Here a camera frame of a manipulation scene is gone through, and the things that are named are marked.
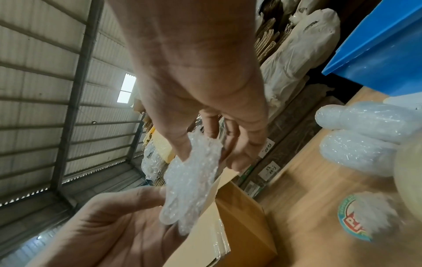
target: wooden table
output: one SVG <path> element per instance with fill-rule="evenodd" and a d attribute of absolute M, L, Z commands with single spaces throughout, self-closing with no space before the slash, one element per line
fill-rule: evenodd
<path fill-rule="evenodd" d="M 364 87 L 349 103 L 385 97 Z M 422 266 L 421 229 L 391 243 L 361 241 L 342 229 L 337 209 L 345 197 L 396 189 L 391 178 L 370 177 L 323 159 L 319 144 L 328 132 L 321 130 L 258 196 L 279 253 L 270 266 Z"/>

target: cardboard box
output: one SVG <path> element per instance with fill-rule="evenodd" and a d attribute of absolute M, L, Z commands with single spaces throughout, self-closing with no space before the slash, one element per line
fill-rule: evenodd
<path fill-rule="evenodd" d="M 286 109 L 268 124 L 268 138 L 258 158 L 245 171 L 240 172 L 233 182 L 242 186 L 246 178 L 275 146 L 277 146 L 305 117 L 324 99 L 330 88 L 319 84 L 306 86 Z"/>
<path fill-rule="evenodd" d="M 250 197 L 257 196 L 267 183 L 319 132 L 321 127 L 315 121 L 315 113 L 320 107 L 330 104 L 343 105 L 333 96 L 325 97 L 259 162 L 241 186 Z"/>
<path fill-rule="evenodd" d="M 225 169 L 186 241 L 164 267 L 264 267 L 277 252 L 262 207 L 230 180 Z"/>

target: open cardboard box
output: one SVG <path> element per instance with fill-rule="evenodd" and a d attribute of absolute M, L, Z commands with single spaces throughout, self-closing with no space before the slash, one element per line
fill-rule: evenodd
<path fill-rule="evenodd" d="M 164 267 L 263 267 L 277 256 L 262 207 L 230 180 L 225 169 L 186 241 Z"/>

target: hand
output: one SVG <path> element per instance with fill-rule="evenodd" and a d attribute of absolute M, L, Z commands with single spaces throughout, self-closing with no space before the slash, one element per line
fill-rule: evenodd
<path fill-rule="evenodd" d="M 185 160 L 186 129 L 205 134 L 226 118 L 229 168 L 240 171 L 266 141 L 268 110 L 254 50 L 255 0 L 109 0 L 126 38 L 140 97 L 156 129 Z"/>
<path fill-rule="evenodd" d="M 92 198 L 27 267 L 161 267 L 186 237 L 158 215 L 165 188 Z"/>

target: blue container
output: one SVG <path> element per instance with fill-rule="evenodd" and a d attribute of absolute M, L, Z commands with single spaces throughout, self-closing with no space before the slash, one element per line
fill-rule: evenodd
<path fill-rule="evenodd" d="M 383 0 L 322 72 L 390 96 L 422 91 L 422 0 Z"/>

